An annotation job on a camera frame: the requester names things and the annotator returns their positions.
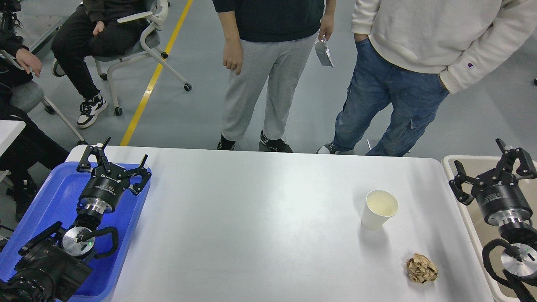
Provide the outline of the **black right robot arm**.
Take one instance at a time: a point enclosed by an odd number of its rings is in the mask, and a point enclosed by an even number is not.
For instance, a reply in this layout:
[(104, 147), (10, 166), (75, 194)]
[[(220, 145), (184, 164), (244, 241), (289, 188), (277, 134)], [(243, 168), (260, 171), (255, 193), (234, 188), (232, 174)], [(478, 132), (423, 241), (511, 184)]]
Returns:
[(489, 241), (481, 251), (485, 271), (514, 290), (519, 301), (534, 302), (526, 285), (536, 285), (536, 229), (519, 181), (535, 179), (536, 168), (525, 149), (507, 146), (499, 138), (495, 141), (502, 151), (495, 168), (472, 177), (456, 160), (449, 186), (460, 204), (468, 206), (475, 200), (484, 221), (498, 227), (500, 238)]

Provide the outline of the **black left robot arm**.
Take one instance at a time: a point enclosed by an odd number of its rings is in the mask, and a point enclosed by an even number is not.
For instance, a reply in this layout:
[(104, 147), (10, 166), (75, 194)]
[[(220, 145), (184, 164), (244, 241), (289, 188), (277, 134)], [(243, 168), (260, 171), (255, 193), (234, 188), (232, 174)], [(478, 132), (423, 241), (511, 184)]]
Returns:
[(57, 166), (1, 252), (2, 302), (98, 302), (111, 291), (152, 173), (86, 146)]

